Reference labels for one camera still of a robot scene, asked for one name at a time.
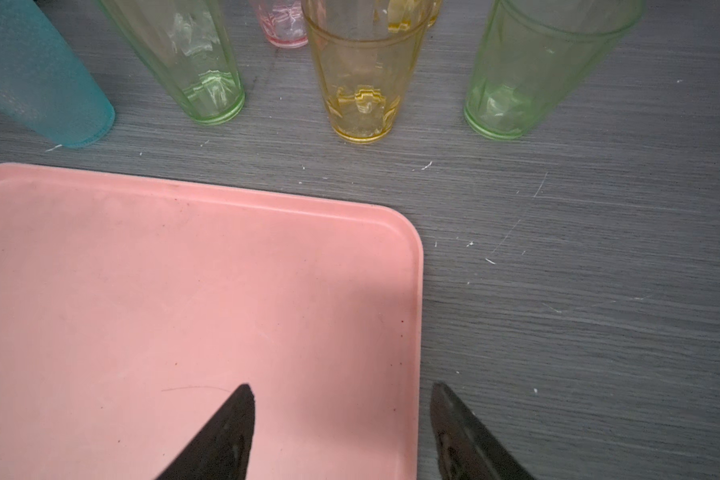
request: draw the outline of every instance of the green cup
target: green cup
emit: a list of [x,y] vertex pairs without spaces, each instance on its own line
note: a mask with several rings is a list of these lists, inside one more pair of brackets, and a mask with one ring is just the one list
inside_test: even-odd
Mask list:
[[644,0],[494,0],[464,105],[509,140],[532,129],[640,20]]

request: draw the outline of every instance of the transparent yellow cup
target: transparent yellow cup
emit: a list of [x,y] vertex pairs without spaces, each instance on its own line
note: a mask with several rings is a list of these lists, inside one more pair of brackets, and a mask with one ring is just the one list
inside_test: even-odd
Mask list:
[[389,133],[411,81],[432,0],[302,0],[323,101],[336,133]]

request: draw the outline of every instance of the white speck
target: white speck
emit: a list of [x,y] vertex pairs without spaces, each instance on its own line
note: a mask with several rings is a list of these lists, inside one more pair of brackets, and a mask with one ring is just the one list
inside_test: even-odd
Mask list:
[[539,185],[539,189],[536,190],[536,193],[534,194],[534,198],[536,198],[536,196],[539,194],[539,192],[541,192],[541,187],[544,186],[544,182],[546,181],[547,175],[549,175],[549,174],[550,174],[549,172],[544,174],[544,178],[541,179],[541,185]]
[[512,233],[512,230],[514,230],[514,228],[518,225],[519,222],[520,222],[520,220],[518,220],[517,222],[514,223],[514,225],[512,226],[512,228],[509,229],[509,231],[508,231],[507,234],[504,236],[504,239],[499,243],[499,245],[496,245],[496,248],[494,248],[493,250],[490,251],[491,253],[495,252],[497,248],[499,248],[505,241],[507,241],[507,238],[509,238],[509,234]]
[[544,302],[541,302],[541,304],[544,305],[544,306],[546,306],[547,308],[549,308],[549,309],[551,309],[551,310],[554,310],[555,312],[562,313],[560,310],[558,310],[558,309],[556,309],[556,308],[552,308],[551,306],[547,305],[547,304],[544,303]]

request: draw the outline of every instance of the transparent pink cup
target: transparent pink cup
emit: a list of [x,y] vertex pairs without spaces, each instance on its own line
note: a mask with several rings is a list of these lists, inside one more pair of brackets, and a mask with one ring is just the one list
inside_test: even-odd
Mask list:
[[269,43],[280,48],[307,44],[300,0],[249,0]]

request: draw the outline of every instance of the tabletop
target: tabletop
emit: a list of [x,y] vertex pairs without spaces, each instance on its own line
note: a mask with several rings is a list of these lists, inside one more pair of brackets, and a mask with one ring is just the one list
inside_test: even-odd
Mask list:
[[94,2],[42,0],[117,111],[59,148],[0,114],[18,161],[383,204],[424,243],[419,478],[448,383],[539,479],[720,478],[720,0],[643,21],[535,130],[497,142],[462,101],[490,2],[445,0],[396,124],[346,144],[308,48],[223,10],[246,106],[219,127],[174,104]]

